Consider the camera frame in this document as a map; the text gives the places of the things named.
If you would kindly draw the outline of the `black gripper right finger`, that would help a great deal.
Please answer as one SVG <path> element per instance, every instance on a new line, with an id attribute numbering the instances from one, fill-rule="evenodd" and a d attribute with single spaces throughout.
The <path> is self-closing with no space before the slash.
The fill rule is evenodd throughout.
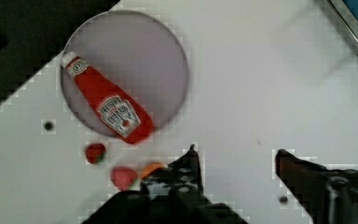
<path id="1" fill-rule="evenodd" d="M 275 172 L 313 224 L 358 224 L 357 170 L 328 169 L 280 149 Z"/>

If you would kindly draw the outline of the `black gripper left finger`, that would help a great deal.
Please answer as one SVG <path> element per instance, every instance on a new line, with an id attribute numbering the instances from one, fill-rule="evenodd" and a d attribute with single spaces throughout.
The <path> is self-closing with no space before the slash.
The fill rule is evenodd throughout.
<path id="1" fill-rule="evenodd" d="M 194 144 L 182 157 L 152 171 L 141 180 L 141 192 L 151 200 L 166 197 L 172 189 L 181 187 L 192 187 L 203 192 L 200 157 Z"/>

